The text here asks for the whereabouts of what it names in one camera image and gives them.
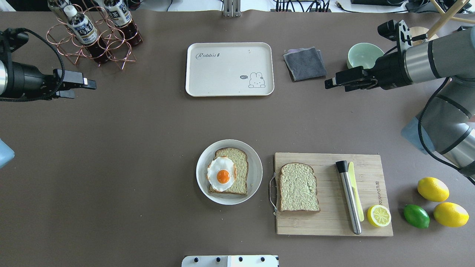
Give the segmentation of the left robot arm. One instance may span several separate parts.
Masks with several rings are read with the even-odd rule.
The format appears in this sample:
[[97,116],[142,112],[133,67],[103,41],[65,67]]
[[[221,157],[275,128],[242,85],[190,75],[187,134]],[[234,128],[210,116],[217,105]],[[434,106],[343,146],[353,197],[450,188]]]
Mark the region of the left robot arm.
[[[29,35],[46,44],[58,58],[60,68],[52,75],[42,74],[36,66],[14,62],[12,54],[27,44]],[[8,28],[0,34],[0,89],[2,102],[50,101],[57,98],[75,98],[74,89],[96,90],[96,81],[81,72],[65,69],[59,52],[46,39],[26,28]]]

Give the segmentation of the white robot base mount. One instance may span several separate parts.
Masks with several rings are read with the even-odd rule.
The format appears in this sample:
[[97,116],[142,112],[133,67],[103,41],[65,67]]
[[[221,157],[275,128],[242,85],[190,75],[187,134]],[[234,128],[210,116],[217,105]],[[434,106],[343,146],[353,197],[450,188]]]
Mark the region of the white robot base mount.
[[279,267],[277,255],[186,256],[182,267]]

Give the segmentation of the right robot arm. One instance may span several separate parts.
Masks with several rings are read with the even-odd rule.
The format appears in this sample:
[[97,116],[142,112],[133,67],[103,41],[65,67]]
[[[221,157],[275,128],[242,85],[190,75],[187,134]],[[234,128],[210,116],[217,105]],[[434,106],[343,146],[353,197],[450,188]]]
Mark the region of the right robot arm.
[[413,120],[414,145],[473,184],[474,129],[467,121],[474,116],[474,27],[427,40],[426,34],[412,37],[403,20],[390,20],[378,26],[378,34],[396,42],[394,49],[373,68],[337,72],[325,88],[390,90],[444,78]]

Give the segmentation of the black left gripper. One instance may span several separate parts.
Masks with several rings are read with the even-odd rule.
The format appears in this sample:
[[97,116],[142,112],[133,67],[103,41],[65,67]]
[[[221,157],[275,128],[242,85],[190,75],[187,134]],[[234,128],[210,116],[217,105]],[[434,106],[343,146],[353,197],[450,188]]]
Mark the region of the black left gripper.
[[[48,95],[56,88],[54,75],[42,74],[36,66],[13,62],[13,85],[7,86],[7,98],[34,99]],[[64,71],[64,78],[55,98],[74,99],[72,89],[96,90],[96,81],[83,76],[81,72]]]

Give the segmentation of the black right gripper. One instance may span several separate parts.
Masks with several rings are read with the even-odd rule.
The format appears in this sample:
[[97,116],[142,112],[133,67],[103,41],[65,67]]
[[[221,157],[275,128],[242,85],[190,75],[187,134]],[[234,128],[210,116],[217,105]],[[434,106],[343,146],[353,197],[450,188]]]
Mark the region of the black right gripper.
[[367,71],[363,66],[349,68],[335,74],[334,78],[325,81],[325,88],[343,86],[346,92],[380,87],[390,90],[407,86],[409,76],[405,68],[403,52],[393,52],[379,57],[373,68]]

